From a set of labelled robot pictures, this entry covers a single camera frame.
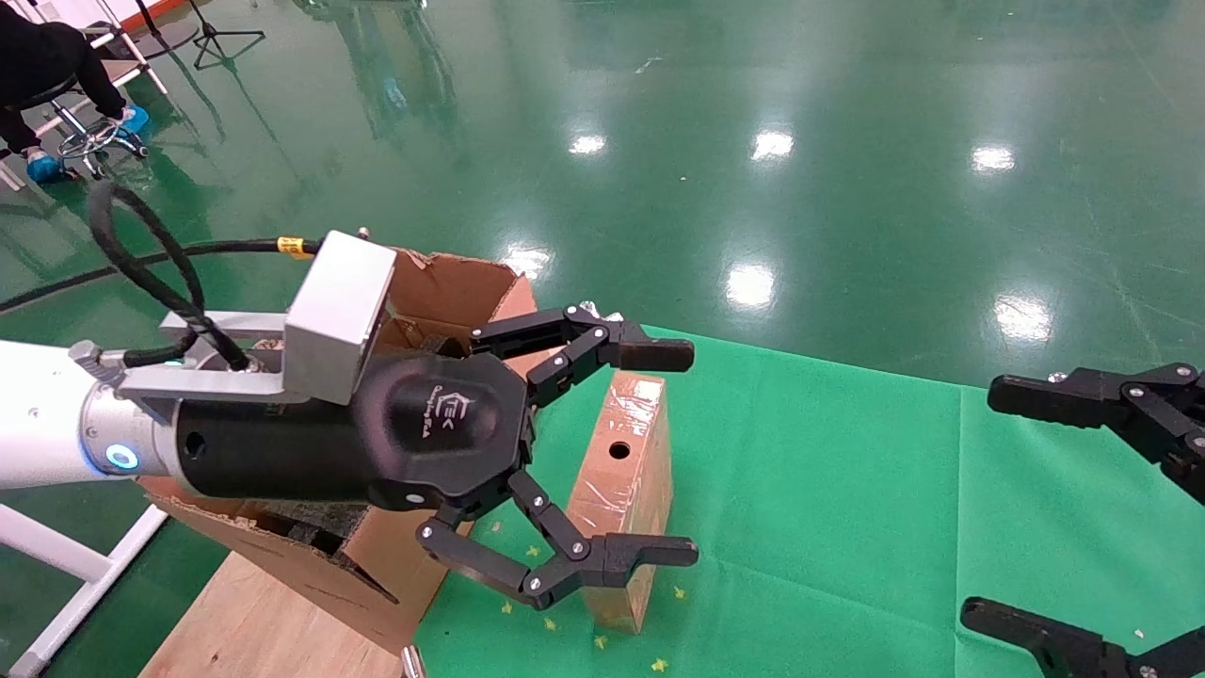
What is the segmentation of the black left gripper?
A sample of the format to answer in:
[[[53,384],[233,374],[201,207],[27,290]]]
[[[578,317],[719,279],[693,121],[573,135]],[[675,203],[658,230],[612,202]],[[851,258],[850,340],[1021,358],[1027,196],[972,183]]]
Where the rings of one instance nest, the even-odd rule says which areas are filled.
[[[530,460],[528,383],[489,353],[376,356],[345,405],[186,400],[176,446],[200,496],[482,514]]]

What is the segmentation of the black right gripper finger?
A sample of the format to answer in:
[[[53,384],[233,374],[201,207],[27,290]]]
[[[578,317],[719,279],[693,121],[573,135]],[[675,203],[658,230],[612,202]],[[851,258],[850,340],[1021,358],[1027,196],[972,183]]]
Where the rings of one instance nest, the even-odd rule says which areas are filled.
[[[1189,362],[1135,375],[1077,366],[1042,381],[999,375],[988,387],[988,406],[1068,428],[1106,428],[1201,505],[1203,383],[1203,373]]]
[[[1087,627],[991,599],[966,599],[960,621],[969,630],[1029,652],[1045,677],[1199,677],[1204,672],[1204,627],[1131,654]]]

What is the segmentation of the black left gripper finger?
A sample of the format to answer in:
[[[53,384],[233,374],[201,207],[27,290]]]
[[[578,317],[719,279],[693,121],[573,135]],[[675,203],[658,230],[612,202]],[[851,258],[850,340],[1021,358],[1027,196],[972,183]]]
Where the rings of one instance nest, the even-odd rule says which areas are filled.
[[[696,360],[689,340],[654,338],[636,322],[602,320],[581,306],[539,309],[474,328],[470,362],[504,362],[552,350],[525,373],[527,403],[545,408],[602,366],[684,373]]]
[[[521,605],[543,611],[583,588],[624,589],[637,568],[690,567],[699,549],[686,537],[664,535],[582,535],[568,514],[525,471],[509,477],[506,497],[537,527],[554,554],[530,568],[518,559],[490,550],[458,532],[464,512],[442,506],[417,529],[417,541],[430,558],[448,570]]]

